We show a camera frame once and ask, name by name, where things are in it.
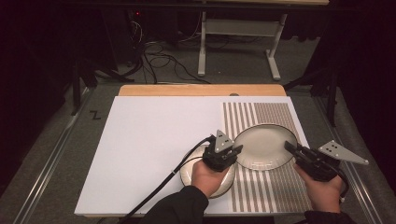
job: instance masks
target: person's right hand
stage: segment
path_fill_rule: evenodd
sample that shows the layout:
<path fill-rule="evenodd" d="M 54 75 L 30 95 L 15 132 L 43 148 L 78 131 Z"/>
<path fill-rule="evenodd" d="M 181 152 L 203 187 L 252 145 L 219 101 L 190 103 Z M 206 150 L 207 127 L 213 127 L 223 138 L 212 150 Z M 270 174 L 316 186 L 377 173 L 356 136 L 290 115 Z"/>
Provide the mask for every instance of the person's right hand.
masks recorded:
<path fill-rule="evenodd" d="M 329 182 L 320 182 L 314 180 L 297 164 L 294 164 L 294 169 L 305 182 L 308 197 L 315 211 L 341 212 L 339 200 L 343 181 L 340 176 Z"/>
<path fill-rule="evenodd" d="M 230 167 L 223 172 L 216 172 L 207 167 L 202 160 L 199 160 L 192 167 L 191 184 L 200 189 L 206 198 L 209 198 L 219 189 L 229 169 Z"/>

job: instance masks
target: gray striped pattern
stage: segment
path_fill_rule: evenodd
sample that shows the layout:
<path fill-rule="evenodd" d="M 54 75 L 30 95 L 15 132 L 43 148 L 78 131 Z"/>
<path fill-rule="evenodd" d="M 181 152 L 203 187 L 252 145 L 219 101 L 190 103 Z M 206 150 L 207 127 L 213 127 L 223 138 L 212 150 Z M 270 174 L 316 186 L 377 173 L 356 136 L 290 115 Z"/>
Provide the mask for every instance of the gray striped pattern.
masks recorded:
<path fill-rule="evenodd" d="M 299 139 L 286 103 L 223 103 L 224 131 L 232 138 L 245 129 L 274 123 Z M 252 171 L 235 165 L 235 181 L 228 194 L 232 212 L 302 213 L 311 209 L 304 182 L 295 173 L 294 160 L 271 171 Z"/>

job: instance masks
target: metal rail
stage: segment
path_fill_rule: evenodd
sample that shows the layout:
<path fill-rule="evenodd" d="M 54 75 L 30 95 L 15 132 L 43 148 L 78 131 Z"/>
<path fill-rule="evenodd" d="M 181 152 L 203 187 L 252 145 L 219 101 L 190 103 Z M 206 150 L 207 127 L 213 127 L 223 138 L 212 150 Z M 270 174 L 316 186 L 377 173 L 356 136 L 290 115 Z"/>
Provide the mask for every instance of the metal rail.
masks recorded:
<path fill-rule="evenodd" d="M 323 100 L 319 97 L 313 97 L 314 102 L 317 105 L 318 109 L 322 112 L 320 113 L 323 117 L 323 120 L 326 121 L 326 125 L 332 135 L 334 141 L 338 142 L 340 145 L 344 145 L 341 137 L 339 136 L 338 132 L 334 129 L 334 127 L 330 124 L 326 117 L 326 105 L 324 104 Z M 382 224 L 382 219 L 376 210 L 373 201 L 370 197 L 370 194 L 361 181 L 361 178 L 356 170 L 354 164 L 352 162 L 342 162 L 343 170 L 346 173 L 346 176 L 349 180 L 350 186 L 355 191 L 355 195 L 358 198 L 359 203 L 361 204 L 361 209 L 363 210 L 364 215 L 370 224 Z"/>
<path fill-rule="evenodd" d="M 79 117 L 81 109 L 88 102 L 92 93 L 93 91 L 89 90 L 88 88 L 86 88 L 85 91 L 82 93 L 83 102 L 81 107 L 79 108 L 76 115 L 72 116 L 72 118 L 68 121 L 66 127 L 64 128 L 61 136 L 58 139 L 58 142 L 55 145 L 55 148 L 52 150 L 51 154 L 49 155 L 49 158 L 46 164 L 44 165 L 44 168 L 42 169 L 29 195 L 27 196 L 23 206 L 21 207 L 20 212 L 15 217 L 13 222 L 14 224 L 28 223 L 30 216 L 33 214 L 35 207 L 37 206 L 41 198 L 41 195 L 44 192 L 44 189 L 50 182 L 50 178 L 53 172 L 55 171 L 56 166 L 58 165 L 58 162 L 62 157 L 62 154 L 64 153 L 64 144 L 66 143 L 70 133 L 73 130 L 73 127 L 76 123 L 76 120 Z"/>

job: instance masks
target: wooden strip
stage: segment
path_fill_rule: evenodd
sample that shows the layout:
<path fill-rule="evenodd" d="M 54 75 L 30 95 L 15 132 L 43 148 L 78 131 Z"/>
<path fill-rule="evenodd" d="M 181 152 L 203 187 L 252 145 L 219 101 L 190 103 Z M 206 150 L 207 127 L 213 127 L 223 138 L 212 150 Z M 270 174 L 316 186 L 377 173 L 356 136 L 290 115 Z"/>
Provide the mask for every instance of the wooden strip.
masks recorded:
<path fill-rule="evenodd" d="M 119 96 L 286 96 L 278 84 L 125 85 Z"/>

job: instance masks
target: beige plate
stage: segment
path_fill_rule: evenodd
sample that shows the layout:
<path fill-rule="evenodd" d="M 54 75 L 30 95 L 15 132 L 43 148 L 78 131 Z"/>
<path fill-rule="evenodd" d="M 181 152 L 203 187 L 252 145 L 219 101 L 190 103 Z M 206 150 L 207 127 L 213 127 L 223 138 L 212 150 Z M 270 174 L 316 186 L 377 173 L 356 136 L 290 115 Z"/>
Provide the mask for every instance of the beige plate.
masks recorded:
<path fill-rule="evenodd" d="M 187 161 L 195 158 L 195 157 L 202 157 L 205 151 L 205 147 L 207 146 L 199 146 L 197 149 L 195 149 L 194 152 L 187 158 Z M 189 161 L 187 164 L 181 167 L 180 169 L 180 177 L 181 181 L 183 182 L 184 186 L 188 186 L 191 184 L 191 174 L 192 174 L 192 166 L 198 161 L 201 160 L 202 158 L 198 158 L 192 161 Z M 232 165 L 230 167 L 230 170 L 228 171 L 227 175 L 224 176 L 223 181 L 221 182 L 220 188 L 218 191 L 216 191 L 210 198 L 217 198 L 221 195 L 223 195 L 227 190 L 231 187 L 233 184 L 233 179 L 235 178 L 235 167 Z"/>
<path fill-rule="evenodd" d="M 260 124 L 242 131 L 234 140 L 243 145 L 237 162 L 251 170 L 272 170 L 293 157 L 284 147 L 285 141 L 297 147 L 297 138 L 289 129 L 276 124 Z"/>

